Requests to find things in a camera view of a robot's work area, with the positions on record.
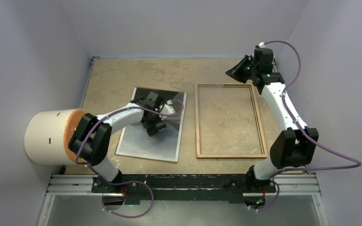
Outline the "dark landscape photo print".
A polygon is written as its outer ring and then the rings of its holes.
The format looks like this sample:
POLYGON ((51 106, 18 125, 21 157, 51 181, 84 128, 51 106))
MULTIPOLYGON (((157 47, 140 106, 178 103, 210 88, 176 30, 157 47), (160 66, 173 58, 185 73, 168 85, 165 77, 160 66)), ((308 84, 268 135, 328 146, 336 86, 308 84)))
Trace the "dark landscape photo print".
POLYGON ((177 162, 184 112, 166 118, 157 134, 149 136, 140 122, 122 129, 115 154, 143 159, 177 162))

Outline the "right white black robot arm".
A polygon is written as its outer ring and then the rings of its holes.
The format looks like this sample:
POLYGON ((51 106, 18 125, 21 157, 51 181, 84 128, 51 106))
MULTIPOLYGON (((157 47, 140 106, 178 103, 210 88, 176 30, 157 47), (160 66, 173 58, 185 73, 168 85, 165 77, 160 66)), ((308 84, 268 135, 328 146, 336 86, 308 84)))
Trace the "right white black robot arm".
POLYGON ((290 101, 282 75, 273 71, 273 51, 264 43, 256 46, 254 54, 244 58, 226 71, 234 80, 251 81, 275 115, 280 134, 270 148, 269 157, 251 167, 246 186, 256 192, 273 174, 294 169, 312 162, 315 144, 319 138, 316 128, 302 120, 290 101))

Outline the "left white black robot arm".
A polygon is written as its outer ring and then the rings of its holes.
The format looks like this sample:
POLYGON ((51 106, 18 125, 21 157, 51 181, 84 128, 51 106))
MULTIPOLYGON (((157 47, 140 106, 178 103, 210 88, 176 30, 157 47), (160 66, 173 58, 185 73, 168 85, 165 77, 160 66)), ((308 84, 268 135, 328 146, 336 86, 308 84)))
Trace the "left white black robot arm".
POLYGON ((148 136, 166 127, 163 120, 175 116, 172 100, 150 92, 146 97, 134 99, 126 106, 110 113, 82 115, 68 148, 75 154, 75 163, 90 167, 104 179, 103 186, 111 193, 122 186, 121 171, 112 164, 107 153, 113 133, 134 123, 141 123, 148 136))

